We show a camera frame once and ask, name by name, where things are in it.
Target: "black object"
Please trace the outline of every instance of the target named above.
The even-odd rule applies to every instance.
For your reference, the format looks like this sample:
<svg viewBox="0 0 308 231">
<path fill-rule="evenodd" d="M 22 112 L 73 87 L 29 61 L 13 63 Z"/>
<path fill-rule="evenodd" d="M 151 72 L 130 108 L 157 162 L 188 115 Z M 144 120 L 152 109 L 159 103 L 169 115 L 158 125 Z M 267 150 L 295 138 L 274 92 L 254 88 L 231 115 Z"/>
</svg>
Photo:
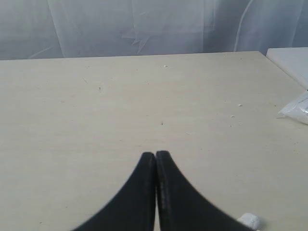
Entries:
<svg viewBox="0 0 308 231">
<path fill-rule="evenodd" d="M 75 231 L 152 231 L 155 218 L 156 161 L 143 153 L 117 195 Z"/>
<path fill-rule="evenodd" d="M 161 231 L 251 231 L 197 192 L 182 175 L 169 152 L 157 152 L 156 165 Z"/>
</svg>

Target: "table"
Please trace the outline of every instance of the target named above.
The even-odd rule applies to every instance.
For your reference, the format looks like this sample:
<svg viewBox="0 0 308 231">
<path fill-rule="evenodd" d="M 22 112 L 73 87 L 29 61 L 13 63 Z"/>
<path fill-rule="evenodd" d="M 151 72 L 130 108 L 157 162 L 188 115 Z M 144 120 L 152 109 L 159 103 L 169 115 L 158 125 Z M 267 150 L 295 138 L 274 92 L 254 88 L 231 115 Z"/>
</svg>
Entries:
<svg viewBox="0 0 308 231">
<path fill-rule="evenodd" d="M 308 127 L 277 119 L 304 89 L 259 52 L 1 61 L 0 77 L 1 230 L 74 228 L 156 150 L 231 216 L 308 227 Z"/>
<path fill-rule="evenodd" d="M 267 57 L 308 89 L 308 47 L 272 48 L 268 50 Z"/>
</svg>

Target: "white curtain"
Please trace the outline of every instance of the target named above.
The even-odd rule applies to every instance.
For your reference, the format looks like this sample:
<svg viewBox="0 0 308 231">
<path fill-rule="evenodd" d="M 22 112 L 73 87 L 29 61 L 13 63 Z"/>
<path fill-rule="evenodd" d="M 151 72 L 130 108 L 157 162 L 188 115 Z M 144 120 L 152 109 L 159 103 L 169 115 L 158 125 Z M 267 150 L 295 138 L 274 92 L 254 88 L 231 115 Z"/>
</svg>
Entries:
<svg viewBox="0 0 308 231">
<path fill-rule="evenodd" d="M 308 46 L 308 0 L 0 1 L 0 59 Z"/>
</svg>

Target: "white plastic wrap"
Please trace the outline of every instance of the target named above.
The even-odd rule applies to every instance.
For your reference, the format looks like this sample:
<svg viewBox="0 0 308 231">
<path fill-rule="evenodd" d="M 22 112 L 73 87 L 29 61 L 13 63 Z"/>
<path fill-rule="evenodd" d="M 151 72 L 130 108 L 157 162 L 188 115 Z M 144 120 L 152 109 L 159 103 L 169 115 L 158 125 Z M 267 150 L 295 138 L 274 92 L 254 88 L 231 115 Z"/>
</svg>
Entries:
<svg viewBox="0 0 308 231">
<path fill-rule="evenodd" d="M 308 124 L 308 91 L 287 104 L 279 113 Z"/>
<path fill-rule="evenodd" d="M 0 59 L 308 46 L 308 0 L 5 0 Z"/>
</svg>

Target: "plastic bag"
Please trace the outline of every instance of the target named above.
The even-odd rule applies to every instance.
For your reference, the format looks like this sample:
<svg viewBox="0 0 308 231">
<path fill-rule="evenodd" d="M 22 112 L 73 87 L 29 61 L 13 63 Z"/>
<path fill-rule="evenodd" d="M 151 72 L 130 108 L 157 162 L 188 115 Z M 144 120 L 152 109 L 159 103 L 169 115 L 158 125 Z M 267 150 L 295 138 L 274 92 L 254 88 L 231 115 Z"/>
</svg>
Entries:
<svg viewBox="0 0 308 231">
<path fill-rule="evenodd" d="M 308 124 L 308 91 L 287 104 L 279 114 L 288 116 L 301 123 Z"/>
</svg>

